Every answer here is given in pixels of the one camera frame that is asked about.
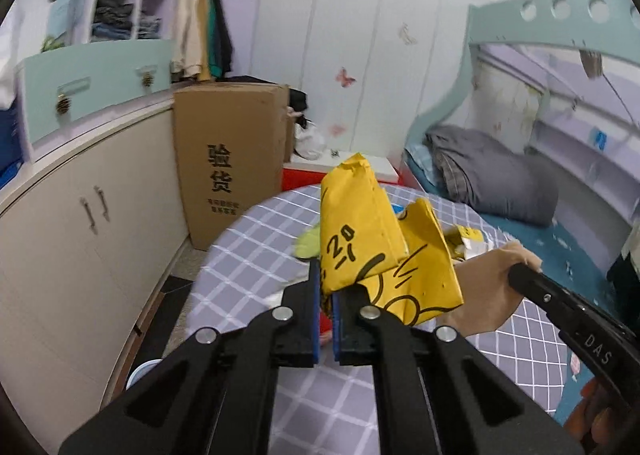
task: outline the folded yellow bag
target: folded yellow bag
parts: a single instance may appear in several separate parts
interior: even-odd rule
[[[417,325],[463,304],[442,229],[427,199],[398,217],[411,255],[396,269],[361,282],[371,303]]]
[[[409,254],[389,199],[360,154],[322,179],[320,217],[324,294],[384,273]]]

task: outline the round table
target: round table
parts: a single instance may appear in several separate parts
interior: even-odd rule
[[[407,206],[427,197],[443,226],[481,228],[498,246],[507,237],[471,208],[410,188],[383,185],[393,204]],[[211,246],[191,289],[188,333],[200,327],[226,332],[246,326],[267,310],[265,298],[305,276],[308,264],[290,256],[292,244],[319,219],[320,188],[282,193],[251,208]],[[420,327],[432,329],[432,323]],[[524,301],[500,330],[469,337],[544,409],[560,401],[566,346],[546,315]],[[331,345],[315,369],[280,369],[270,453],[274,455],[375,455],[380,453],[370,367],[341,367]]]

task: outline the beige cabinet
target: beige cabinet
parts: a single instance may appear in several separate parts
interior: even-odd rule
[[[98,410],[187,234],[170,111],[72,157],[0,216],[0,381],[50,453]]]

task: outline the finger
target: finger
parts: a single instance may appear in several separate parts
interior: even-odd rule
[[[589,431],[589,426],[584,420],[584,412],[586,411],[588,403],[589,401],[587,399],[581,400],[564,423],[564,429],[569,432],[571,437],[578,441],[582,440],[582,437]]]
[[[580,391],[580,395],[583,397],[591,397],[598,389],[598,380],[594,377],[589,383],[584,385]]]
[[[613,410],[610,408],[601,411],[591,425],[591,436],[596,444],[607,444],[614,433]]]

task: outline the white bucket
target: white bucket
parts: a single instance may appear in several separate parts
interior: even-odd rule
[[[162,361],[162,359],[152,359],[151,361],[147,361],[146,363],[142,363],[136,370],[131,372],[129,379],[127,380],[127,390],[133,385],[137,383],[144,375],[151,372],[151,370]]]

